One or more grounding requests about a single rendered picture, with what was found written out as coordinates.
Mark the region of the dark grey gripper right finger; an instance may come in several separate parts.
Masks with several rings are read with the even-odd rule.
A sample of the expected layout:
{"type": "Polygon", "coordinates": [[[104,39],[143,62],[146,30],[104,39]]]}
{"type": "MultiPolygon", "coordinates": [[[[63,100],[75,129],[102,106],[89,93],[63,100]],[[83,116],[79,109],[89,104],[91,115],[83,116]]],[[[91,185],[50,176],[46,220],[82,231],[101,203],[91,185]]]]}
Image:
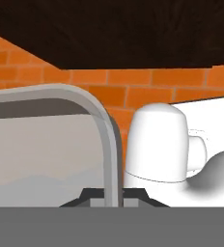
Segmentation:
{"type": "Polygon", "coordinates": [[[166,207],[165,204],[151,199],[144,188],[124,188],[124,207],[166,207]]]}

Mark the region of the grey metal sink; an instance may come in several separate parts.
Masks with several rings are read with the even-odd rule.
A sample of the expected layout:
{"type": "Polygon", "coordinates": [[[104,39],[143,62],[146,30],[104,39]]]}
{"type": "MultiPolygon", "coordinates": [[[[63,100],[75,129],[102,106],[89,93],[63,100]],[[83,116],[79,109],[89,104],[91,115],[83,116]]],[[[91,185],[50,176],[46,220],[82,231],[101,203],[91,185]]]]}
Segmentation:
{"type": "Polygon", "coordinates": [[[65,84],[0,90],[0,206],[61,206],[85,188],[123,203],[121,134],[99,100],[65,84]]]}

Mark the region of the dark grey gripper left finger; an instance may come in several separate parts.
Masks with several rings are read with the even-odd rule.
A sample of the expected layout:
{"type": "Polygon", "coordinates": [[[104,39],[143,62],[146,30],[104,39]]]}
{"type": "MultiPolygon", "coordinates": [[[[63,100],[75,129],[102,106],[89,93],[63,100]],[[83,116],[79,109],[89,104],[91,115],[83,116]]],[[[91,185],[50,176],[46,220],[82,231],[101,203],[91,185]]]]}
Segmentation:
{"type": "Polygon", "coordinates": [[[103,188],[84,188],[78,198],[67,202],[62,207],[90,207],[90,201],[92,199],[103,199],[104,189],[103,188]]]}

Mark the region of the dark brown wall cupboard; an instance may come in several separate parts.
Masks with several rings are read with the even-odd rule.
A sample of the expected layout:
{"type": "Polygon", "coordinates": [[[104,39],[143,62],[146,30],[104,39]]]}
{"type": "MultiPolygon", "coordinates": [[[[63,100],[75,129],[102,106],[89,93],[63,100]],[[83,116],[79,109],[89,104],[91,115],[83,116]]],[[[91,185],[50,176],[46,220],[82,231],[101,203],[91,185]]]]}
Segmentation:
{"type": "Polygon", "coordinates": [[[224,65],[224,0],[0,0],[0,37],[58,69],[224,65]]]}

